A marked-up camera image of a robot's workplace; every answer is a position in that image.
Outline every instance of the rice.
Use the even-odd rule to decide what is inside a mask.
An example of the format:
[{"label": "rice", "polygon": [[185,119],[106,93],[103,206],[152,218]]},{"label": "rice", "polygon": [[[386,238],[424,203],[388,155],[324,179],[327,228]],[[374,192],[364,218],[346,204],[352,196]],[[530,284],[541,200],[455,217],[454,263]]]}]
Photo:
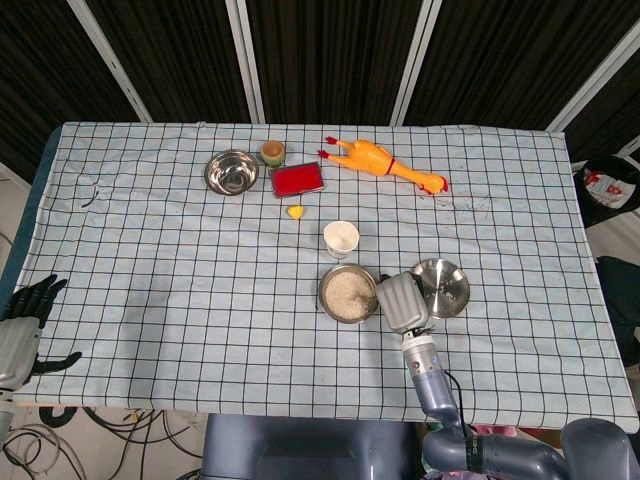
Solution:
[{"label": "rice", "polygon": [[331,277],[324,291],[324,299],[331,313],[346,320],[364,317],[375,293],[369,282],[353,272],[342,272]]}]

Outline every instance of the table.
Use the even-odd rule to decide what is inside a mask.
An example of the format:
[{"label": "table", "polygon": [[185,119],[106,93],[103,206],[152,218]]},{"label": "table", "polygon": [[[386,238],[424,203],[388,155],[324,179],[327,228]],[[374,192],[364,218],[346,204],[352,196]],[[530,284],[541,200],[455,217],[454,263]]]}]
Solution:
[{"label": "table", "polygon": [[[371,139],[447,176],[450,191],[327,161],[324,191],[302,197],[274,198],[264,168],[242,196],[206,189],[214,152],[278,139],[292,165],[316,161],[329,135]],[[285,211],[297,203],[299,222]],[[561,133],[71,122],[50,141],[30,205],[3,282],[20,267],[18,285],[69,278],[39,351],[83,357],[18,401],[423,420],[381,314],[342,325],[317,305],[336,263],[322,227],[343,219],[361,233],[348,260],[375,277],[430,257],[465,270],[469,305],[438,322],[435,341],[468,421],[638,428]]]}]

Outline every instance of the bowl of rice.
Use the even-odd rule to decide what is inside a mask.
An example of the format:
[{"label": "bowl of rice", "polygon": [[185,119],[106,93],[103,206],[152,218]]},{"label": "bowl of rice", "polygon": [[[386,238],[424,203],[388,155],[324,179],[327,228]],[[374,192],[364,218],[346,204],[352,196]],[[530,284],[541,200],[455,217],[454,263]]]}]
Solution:
[{"label": "bowl of rice", "polygon": [[340,323],[364,322],[378,308],[376,282],[360,265],[345,263],[331,268],[320,280],[320,304]]}]

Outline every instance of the red logo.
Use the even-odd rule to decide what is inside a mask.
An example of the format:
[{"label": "red logo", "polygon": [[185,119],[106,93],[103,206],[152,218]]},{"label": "red logo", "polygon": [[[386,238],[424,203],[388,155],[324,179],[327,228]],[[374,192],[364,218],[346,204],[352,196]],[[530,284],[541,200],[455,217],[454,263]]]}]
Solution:
[{"label": "red logo", "polygon": [[620,187],[616,187],[615,185],[609,185],[609,188],[607,188],[607,193],[620,195],[622,193],[622,190],[620,189]]},{"label": "red logo", "polygon": [[591,185],[592,183],[598,183],[600,181],[600,175],[602,172],[589,172],[584,177],[584,184]]}]

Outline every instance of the rubber chicken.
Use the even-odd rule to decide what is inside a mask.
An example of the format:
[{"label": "rubber chicken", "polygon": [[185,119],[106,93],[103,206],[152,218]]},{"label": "rubber chicken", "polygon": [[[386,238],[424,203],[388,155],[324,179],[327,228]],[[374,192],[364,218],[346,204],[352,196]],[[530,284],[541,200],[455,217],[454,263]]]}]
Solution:
[{"label": "rubber chicken", "polygon": [[398,162],[384,148],[368,140],[356,140],[354,143],[343,142],[333,137],[326,138],[329,145],[339,145],[349,151],[346,157],[330,155],[324,150],[318,150],[322,158],[344,165],[351,170],[361,170],[378,177],[382,175],[397,175],[415,183],[421,190],[430,194],[448,191],[447,180],[435,173],[416,172]]}]

